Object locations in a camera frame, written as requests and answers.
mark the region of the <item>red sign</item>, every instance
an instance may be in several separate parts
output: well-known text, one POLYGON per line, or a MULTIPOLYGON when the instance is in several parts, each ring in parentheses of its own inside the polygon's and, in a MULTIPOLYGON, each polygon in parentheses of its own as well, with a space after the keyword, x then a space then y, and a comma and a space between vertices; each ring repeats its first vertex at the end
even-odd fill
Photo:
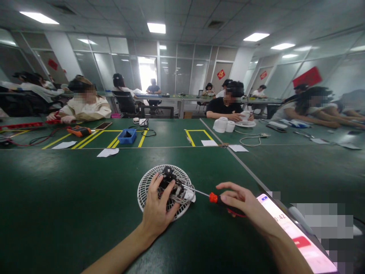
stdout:
POLYGON ((262 79, 264 79, 266 76, 267 76, 267 72, 266 72, 266 70, 265 70, 265 71, 264 71, 263 73, 261 73, 261 75, 260 75, 261 80, 262 80, 262 79))
POLYGON ((57 65, 57 63, 56 63, 55 61, 53 61, 51 58, 48 60, 48 65, 49 65, 52 69, 57 70, 58 65, 57 65))
POLYGON ((219 80, 222 79, 223 77, 225 77, 224 70, 221 70, 220 72, 218 72, 217 76, 218 76, 219 80))
POLYGON ((322 82, 322 77, 319 74, 317 67, 311 68, 309 71, 303 73, 299 77, 293 80, 294 87, 300 84, 307 84, 309 86, 314 86, 315 84, 322 82))

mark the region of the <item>plastic tray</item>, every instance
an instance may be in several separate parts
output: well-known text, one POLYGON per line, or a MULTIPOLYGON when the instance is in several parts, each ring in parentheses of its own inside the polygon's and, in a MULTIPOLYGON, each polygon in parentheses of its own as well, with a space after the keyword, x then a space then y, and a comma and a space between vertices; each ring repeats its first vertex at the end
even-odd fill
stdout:
POLYGON ((121 144, 126 144, 126 143, 134 143, 134 141, 136 140, 136 137, 137 137, 137 131, 136 129, 123 129, 123 131, 119 134, 119 136, 117 137, 118 140, 119 140, 119 143, 121 144), (132 137, 129 137, 129 138, 125 138, 125 134, 129 132, 132 137))

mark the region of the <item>smartphone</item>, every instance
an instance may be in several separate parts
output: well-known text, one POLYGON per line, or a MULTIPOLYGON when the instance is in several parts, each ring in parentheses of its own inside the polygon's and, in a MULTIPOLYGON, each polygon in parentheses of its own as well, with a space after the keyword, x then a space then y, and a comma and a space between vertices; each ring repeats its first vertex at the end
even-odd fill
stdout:
POLYGON ((281 228, 295 242, 300 253, 308 262, 313 273, 338 273, 336 266, 323 252, 297 227, 267 194, 257 197, 258 201, 278 222, 281 228))
POLYGON ((104 130, 106 129, 108 126, 110 126, 113 122, 105 122, 105 123, 102 123, 100 125, 98 125, 95 130, 104 130))
POLYGON ((275 131, 278 131, 278 132, 280 132, 280 133, 286 133, 286 130, 285 129, 281 129, 281 128, 279 128, 279 127, 274 127, 274 126, 272 126, 272 125, 266 125, 268 128, 271 128, 271 129, 273 129, 273 130, 275 130, 275 131))

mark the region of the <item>doorway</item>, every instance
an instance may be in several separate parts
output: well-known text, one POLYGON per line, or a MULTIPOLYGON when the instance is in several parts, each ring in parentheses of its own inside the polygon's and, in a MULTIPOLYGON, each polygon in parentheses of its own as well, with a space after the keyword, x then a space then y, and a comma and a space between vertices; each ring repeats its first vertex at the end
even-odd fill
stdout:
POLYGON ((151 85, 151 79, 156 79, 157 83, 157 58, 138 56, 138 64, 142 91, 146 91, 151 85))

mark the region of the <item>white fan grille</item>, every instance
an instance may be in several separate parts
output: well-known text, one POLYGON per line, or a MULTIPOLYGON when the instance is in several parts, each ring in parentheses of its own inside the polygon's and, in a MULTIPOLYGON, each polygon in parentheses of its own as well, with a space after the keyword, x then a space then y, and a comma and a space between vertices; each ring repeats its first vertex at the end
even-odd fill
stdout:
MULTIPOLYGON (((182 180, 184 180, 183 184, 190 186, 192 188, 194 188, 194 186, 191 184, 190 178, 188 177, 188 175, 180 168, 178 168, 177 166, 173 166, 173 165, 169 165, 169 164, 164 164, 164 165, 160 165, 157 167, 154 167, 152 169, 150 169, 141 179, 139 185, 138 185, 138 189, 137 189, 137 200, 138 200, 138 204, 140 206, 140 209, 143 212, 143 208, 146 204, 146 199, 147 199, 147 191, 148 191, 148 187, 149 184, 151 183, 151 180, 153 178, 153 176, 158 172, 158 173, 162 173, 163 169, 166 167, 172 167, 174 170, 174 174, 176 174, 179 178, 181 178, 182 180)), ((175 201, 173 199, 168 199, 167 202, 167 210, 170 210, 173 205, 174 205, 175 201)), ((185 211, 189 208, 190 206, 190 201, 186 202, 185 204, 180 205, 180 208, 178 210, 178 212, 176 213, 174 220, 177 220, 178 218, 180 218, 185 211)))

